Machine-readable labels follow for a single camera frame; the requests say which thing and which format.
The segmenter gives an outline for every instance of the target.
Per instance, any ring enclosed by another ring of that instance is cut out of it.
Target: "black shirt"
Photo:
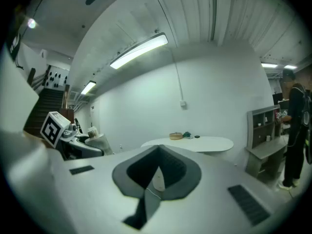
[[[301,125],[302,110],[305,104],[303,95],[304,89],[300,83],[296,83],[289,93],[288,115],[292,117],[291,128],[294,131],[297,131]]]

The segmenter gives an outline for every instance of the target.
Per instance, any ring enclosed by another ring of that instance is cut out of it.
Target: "staircase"
[[[35,104],[31,114],[29,115],[24,131],[42,138],[40,129],[43,122],[51,111],[58,111],[62,107],[63,91],[57,91],[53,89],[43,89],[39,94],[39,100]]]

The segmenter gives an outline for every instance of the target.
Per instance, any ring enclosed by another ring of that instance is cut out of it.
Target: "round ceiling light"
[[[30,19],[28,20],[27,26],[28,26],[29,28],[31,28],[31,29],[34,29],[35,26],[36,26],[36,21],[33,20],[32,18],[30,18]]]

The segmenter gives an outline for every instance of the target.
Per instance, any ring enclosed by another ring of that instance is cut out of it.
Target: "black pants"
[[[285,162],[285,180],[283,185],[290,187],[293,179],[299,179],[303,166],[303,148],[308,128],[304,126],[291,127]]]

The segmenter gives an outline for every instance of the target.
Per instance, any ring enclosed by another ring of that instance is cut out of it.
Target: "fluorescent light fixture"
[[[133,60],[134,58],[162,45],[168,43],[165,33],[157,34],[126,51],[121,56],[111,62],[112,68],[120,68],[122,65]]]
[[[262,67],[264,68],[276,68],[277,64],[273,64],[273,63],[261,63]]]
[[[296,66],[290,66],[290,65],[286,65],[284,68],[288,68],[288,69],[296,69]]]
[[[29,28],[31,28],[31,29],[34,29],[35,28],[35,26],[36,26],[36,21],[35,20],[33,20],[32,18],[30,18],[29,20],[28,20],[28,22],[27,22],[27,26],[29,27]]]
[[[91,88],[93,88],[96,85],[95,81],[89,81],[88,85],[86,85],[86,87],[83,89],[83,91],[81,92],[82,95],[85,95],[86,93],[88,93]]]

